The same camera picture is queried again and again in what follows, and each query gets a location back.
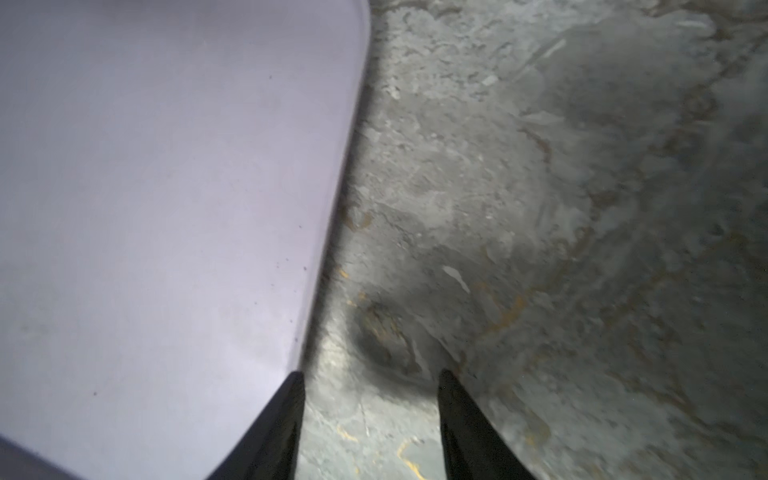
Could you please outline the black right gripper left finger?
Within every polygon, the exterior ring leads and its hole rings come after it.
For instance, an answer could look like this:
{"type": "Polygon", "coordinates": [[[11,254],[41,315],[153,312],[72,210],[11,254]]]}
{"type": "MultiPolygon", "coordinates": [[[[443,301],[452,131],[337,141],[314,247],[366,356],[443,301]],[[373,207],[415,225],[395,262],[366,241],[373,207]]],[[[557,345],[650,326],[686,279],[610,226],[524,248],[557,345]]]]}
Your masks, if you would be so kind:
{"type": "Polygon", "coordinates": [[[209,479],[293,480],[298,461],[305,398],[303,373],[289,373],[231,453],[210,474],[209,479]]]}

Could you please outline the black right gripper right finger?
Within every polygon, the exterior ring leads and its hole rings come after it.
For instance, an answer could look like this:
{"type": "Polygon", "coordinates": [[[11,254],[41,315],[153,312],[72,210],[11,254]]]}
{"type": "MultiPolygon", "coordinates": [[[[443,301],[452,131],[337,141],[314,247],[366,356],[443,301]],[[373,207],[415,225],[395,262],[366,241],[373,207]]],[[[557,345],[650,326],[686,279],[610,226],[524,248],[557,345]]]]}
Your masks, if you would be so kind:
{"type": "Polygon", "coordinates": [[[457,377],[439,376],[437,402],[448,480],[534,480],[457,377]]]}

